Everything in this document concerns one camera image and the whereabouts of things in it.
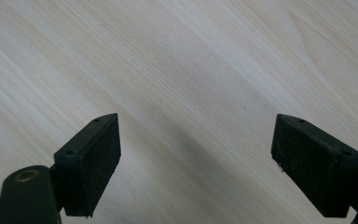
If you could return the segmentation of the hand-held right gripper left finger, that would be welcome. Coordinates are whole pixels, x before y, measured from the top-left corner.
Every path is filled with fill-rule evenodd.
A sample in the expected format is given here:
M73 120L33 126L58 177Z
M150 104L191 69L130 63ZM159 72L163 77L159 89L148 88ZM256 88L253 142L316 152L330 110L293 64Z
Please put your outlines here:
M93 119L54 154L67 216L93 216L120 157L117 113Z

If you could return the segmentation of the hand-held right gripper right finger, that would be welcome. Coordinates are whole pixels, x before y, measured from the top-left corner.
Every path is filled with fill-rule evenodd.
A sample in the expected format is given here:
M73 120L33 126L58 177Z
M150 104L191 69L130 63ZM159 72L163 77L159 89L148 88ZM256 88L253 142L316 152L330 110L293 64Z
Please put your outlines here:
M276 117L271 156L324 217L345 217L358 184L358 151L308 121Z

